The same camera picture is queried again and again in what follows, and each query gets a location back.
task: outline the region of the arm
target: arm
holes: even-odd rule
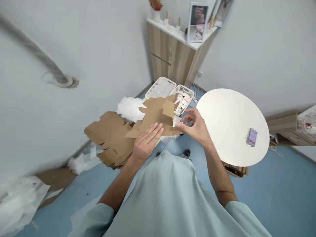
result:
[[[234,186],[217,154],[212,139],[207,131],[204,119],[197,109],[187,109],[185,112],[189,114],[185,115],[180,120],[181,122],[186,120],[185,124],[176,123],[176,126],[180,127],[203,146],[206,156],[208,176],[219,203],[225,207],[230,201],[238,201]],[[188,124],[191,121],[194,123],[188,127]]]
[[[99,203],[104,203],[113,208],[114,215],[118,212],[134,176],[151,156],[156,142],[164,130],[162,126],[162,123],[159,125],[158,123],[153,124],[135,140],[131,157],[101,197]]]
[[[162,126],[155,123],[135,140],[133,153],[121,172],[99,203],[87,213],[69,237],[103,236],[110,227],[113,216],[118,212],[134,176],[154,150],[164,130]]]

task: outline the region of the picture frame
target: picture frame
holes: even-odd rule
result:
[[[216,12],[217,18],[216,18],[215,26],[223,27],[224,21],[228,15],[228,12],[234,0],[218,0],[218,1],[219,1],[219,5]]]
[[[206,33],[208,3],[191,2],[189,11],[188,43],[201,43]]]

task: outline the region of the light green shirt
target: light green shirt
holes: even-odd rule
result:
[[[99,203],[70,237],[99,236],[271,236],[243,203],[223,208],[198,181],[188,159],[164,150],[142,171],[113,219]]]

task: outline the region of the white shelf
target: white shelf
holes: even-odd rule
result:
[[[180,31],[180,32],[176,32],[176,29],[174,26],[165,26],[164,24],[164,21],[163,20],[160,20],[160,22],[155,22],[154,20],[152,19],[147,19],[147,22],[158,27],[160,30],[162,30],[163,32],[167,33],[168,35],[172,36],[172,37],[175,37],[176,39],[178,39],[179,41],[181,41],[182,43],[186,44],[187,46],[191,47],[192,49],[194,50],[198,50],[198,48],[203,44],[203,42],[205,40],[207,40],[207,38],[213,34],[217,27],[215,26],[214,27],[214,31],[211,33],[211,34],[204,34],[204,37],[203,37],[203,42],[201,43],[187,43],[187,35]]]

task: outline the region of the white wall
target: white wall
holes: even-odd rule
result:
[[[0,178],[55,167],[83,130],[151,81],[146,0],[7,0],[0,12],[33,39],[78,88],[46,84],[47,71],[0,30]]]
[[[315,0],[235,0],[198,84],[236,90],[265,116],[314,104],[315,24]]]

